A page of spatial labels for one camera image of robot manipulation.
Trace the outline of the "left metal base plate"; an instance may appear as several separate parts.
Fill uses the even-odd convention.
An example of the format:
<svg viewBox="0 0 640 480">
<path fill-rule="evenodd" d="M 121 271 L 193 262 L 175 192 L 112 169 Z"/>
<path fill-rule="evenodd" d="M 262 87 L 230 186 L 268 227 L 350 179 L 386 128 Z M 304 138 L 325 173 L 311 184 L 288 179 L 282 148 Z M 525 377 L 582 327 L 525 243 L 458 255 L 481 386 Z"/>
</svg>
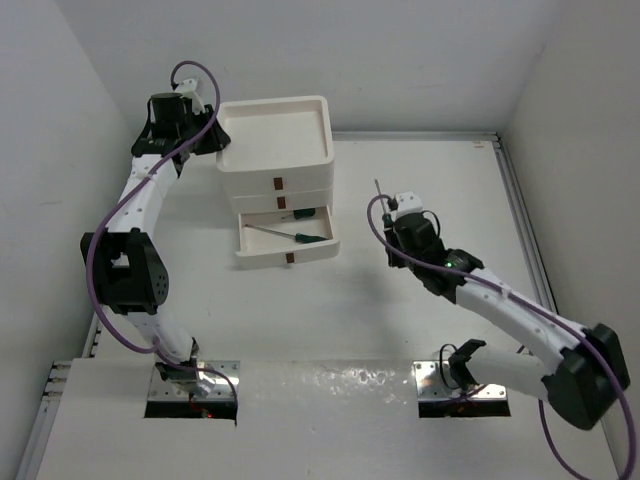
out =
<svg viewBox="0 0 640 480">
<path fill-rule="evenodd" d="M 195 400 L 232 401 L 229 383 L 239 388 L 239 361 L 198 361 L 196 372 L 186 372 L 157 362 L 151 375 L 147 399 L 155 402 Z"/>
</svg>

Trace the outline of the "white three-drawer cabinet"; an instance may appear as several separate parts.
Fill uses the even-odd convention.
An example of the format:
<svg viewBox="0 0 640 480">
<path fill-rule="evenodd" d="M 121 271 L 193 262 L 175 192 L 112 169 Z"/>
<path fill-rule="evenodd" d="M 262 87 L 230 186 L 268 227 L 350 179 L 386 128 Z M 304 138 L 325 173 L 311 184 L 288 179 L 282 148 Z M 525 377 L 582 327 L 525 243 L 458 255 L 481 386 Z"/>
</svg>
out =
<svg viewBox="0 0 640 480">
<path fill-rule="evenodd" d="M 231 144 L 216 166 L 237 220 L 322 206 L 332 215 L 335 152 L 324 97 L 224 102 L 218 121 Z"/>
</svg>

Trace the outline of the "metal base plate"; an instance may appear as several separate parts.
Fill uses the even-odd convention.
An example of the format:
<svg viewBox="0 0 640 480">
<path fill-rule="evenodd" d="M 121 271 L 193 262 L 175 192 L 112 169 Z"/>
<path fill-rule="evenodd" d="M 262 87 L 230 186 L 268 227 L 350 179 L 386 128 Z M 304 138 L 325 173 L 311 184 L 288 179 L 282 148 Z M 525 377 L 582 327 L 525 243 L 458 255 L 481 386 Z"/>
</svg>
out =
<svg viewBox="0 0 640 480">
<path fill-rule="evenodd" d="M 476 401 L 492 402 L 508 399 L 505 387 L 497 384 L 476 384 L 454 373 L 445 359 L 413 362 L 417 398 L 422 403 Z"/>
<path fill-rule="evenodd" d="M 147 399 L 155 402 L 195 400 L 232 401 L 229 383 L 239 388 L 239 361 L 198 361 L 196 372 L 186 372 L 157 362 L 151 375 Z"/>
</svg>

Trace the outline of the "slim green-handled screwdriver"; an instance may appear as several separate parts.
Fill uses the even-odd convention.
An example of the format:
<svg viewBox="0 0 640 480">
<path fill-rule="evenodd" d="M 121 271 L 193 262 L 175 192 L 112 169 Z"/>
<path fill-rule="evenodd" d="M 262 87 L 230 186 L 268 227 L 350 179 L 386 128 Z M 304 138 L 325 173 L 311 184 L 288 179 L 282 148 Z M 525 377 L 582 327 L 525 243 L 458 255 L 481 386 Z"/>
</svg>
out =
<svg viewBox="0 0 640 480">
<path fill-rule="evenodd" d="M 388 208 L 388 203 L 387 200 L 385 199 L 385 197 L 383 196 L 383 192 L 380 186 L 380 182 L 377 178 L 374 179 L 374 185 L 376 188 L 376 193 L 379 196 L 379 201 L 380 201 L 380 205 L 381 205 L 381 209 L 382 209 L 382 220 L 384 224 L 388 224 L 389 222 L 392 221 L 391 219 L 391 214 Z"/>
</svg>

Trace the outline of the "long green-handled screwdriver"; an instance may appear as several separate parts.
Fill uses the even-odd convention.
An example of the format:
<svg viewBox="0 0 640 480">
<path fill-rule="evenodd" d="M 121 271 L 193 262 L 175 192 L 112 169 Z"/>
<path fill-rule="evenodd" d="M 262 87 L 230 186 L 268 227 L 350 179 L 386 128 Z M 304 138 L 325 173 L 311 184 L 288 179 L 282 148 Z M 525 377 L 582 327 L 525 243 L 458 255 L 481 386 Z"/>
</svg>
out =
<svg viewBox="0 0 640 480">
<path fill-rule="evenodd" d="M 327 241 L 327 238 L 322 236 L 317 236 L 317 235 L 308 235 L 303 233 L 286 233 L 286 232 L 281 232 L 281 231 L 277 231 L 277 230 L 273 230 L 273 229 L 269 229 L 261 226 L 254 226 L 250 224 L 245 224 L 245 227 L 256 230 L 256 231 L 260 231 L 263 233 L 267 233 L 267 234 L 271 234 L 271 235 L 275 235 L 283 238 L 288 238 L 298 244 L 312 244 L 312 243 Z"/>
</svg>

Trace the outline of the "white bottom drawer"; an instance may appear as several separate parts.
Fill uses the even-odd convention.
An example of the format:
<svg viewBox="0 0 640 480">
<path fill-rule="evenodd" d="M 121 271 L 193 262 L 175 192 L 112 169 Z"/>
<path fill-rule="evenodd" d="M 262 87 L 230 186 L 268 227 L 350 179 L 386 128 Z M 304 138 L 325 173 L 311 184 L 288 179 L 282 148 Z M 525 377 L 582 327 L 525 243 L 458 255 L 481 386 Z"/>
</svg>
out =
<svg viewBox="0 0 640 480">
<path fill-rule="evenodd" d="M 238 265 L 246 270 L 292 266 L 336 257 L 340 240 L 335 232 L 331 210 L 327 206 L 315 207 L 312 218 L 282 220 L 291 211 L 239 214 Z M 327 241 L 298 244 L 283 238 L 245 227 L 245 224 L 261 226 L 286 233 L 303 233 L 327 238 Z"/>
</svg>

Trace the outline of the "short green-handled screwdriver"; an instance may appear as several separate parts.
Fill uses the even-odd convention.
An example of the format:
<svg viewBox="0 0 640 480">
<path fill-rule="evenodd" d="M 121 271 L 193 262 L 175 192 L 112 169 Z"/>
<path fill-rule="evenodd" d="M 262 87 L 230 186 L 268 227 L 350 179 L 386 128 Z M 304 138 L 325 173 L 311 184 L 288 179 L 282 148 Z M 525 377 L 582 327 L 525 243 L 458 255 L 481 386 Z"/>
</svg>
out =
<svg viewBox="0 0 640 480">
<path fill-rule="evenodd" d="M 290 220 L 290 219 L 301 220 L 306 218 L 312 218 L 315 214 L 316 214 L 315 208 L 298 209 L 298 210 L 293 210 L 290 213 L 287 213 L 286 215 L 282 216 L 281 219 L 282 220 Z"/>
</svg>

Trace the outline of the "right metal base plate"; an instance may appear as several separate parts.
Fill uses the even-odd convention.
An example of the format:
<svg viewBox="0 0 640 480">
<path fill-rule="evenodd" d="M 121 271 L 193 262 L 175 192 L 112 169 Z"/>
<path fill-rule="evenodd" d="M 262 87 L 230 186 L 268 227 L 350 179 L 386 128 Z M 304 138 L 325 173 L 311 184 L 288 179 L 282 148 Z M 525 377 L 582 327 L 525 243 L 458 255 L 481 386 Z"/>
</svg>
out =
<svg viewBox="0 0 640 480">
<path fill-rule="evenodd" d="M 476 384 L 454 373 L 445 359 L 413 362 L 417 398 L 422 403 L 476 401 L 492 402 L 508 399 L 505 387 L 497 384 Z"/>
</svg>

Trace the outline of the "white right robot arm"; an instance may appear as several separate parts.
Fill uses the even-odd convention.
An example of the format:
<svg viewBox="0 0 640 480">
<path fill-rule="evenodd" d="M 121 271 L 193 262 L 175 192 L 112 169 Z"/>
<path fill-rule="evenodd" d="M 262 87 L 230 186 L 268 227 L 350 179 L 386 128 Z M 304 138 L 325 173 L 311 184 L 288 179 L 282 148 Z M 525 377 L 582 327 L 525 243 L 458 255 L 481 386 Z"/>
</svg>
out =
<svg viewBox="0 0 640 480">
<path fill-rule="evenodd" d="M 555 317 L 506 290 L 481 260 L 444 246 L 421 210 L 382 218 L 392 267 L 407 268 L 432 294 L 488 320 L 530 352 L 522 358 L 493 350 L 479 339 L 459 347 L 444 378 L 468 391 L 499 383 L 548 403 L 572 426 L 590 430 L 626 389 L 630 377 L 616 332 Z"/>
</svg>

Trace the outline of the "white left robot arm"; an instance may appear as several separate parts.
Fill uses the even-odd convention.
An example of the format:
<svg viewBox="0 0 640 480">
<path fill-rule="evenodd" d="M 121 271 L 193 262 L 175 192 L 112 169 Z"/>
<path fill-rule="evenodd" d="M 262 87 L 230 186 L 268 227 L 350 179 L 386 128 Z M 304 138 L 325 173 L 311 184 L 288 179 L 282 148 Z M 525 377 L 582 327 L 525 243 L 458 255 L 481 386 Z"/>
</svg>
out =
<svg viewBox="0 0 640 480">
<path fill-rule="evenodd" d="M 86 285 L 94 312 L 114 338 L 131 351 L 155 355 L 163 380 L 200 395 L 212 372 L 199 360 L 195 338 L 163 306 L 169 273 L 152 236 L 187 160 L 223 150 L 230 138 L 218 123 L 219 106 L 193 94 L 154 94 L 146 110 L 118 203 L 81 239 Z"/>
</svg>

